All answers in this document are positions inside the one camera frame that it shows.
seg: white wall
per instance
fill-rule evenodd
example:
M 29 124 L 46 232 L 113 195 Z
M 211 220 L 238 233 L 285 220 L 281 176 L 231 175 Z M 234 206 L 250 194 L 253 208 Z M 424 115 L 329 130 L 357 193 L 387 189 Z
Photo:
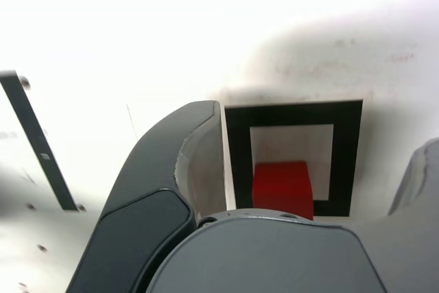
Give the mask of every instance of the white wall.
M 136 136 L 188 101 L 364 98 L 354 219 L 384 215 L 412 151 L 439 135 L 439 0 L 0 0 L 0 14 L 0 69 L 30 80 L 32 106 L 88 210 L 61 212 L 44 177 L 29 186 L 10 171 L 24 158 L 9 158 L 2 292 L 20 292 L 17 281 L 32 293 L 65 289 Z M 29 198 L 42 211 L 27 210 Z

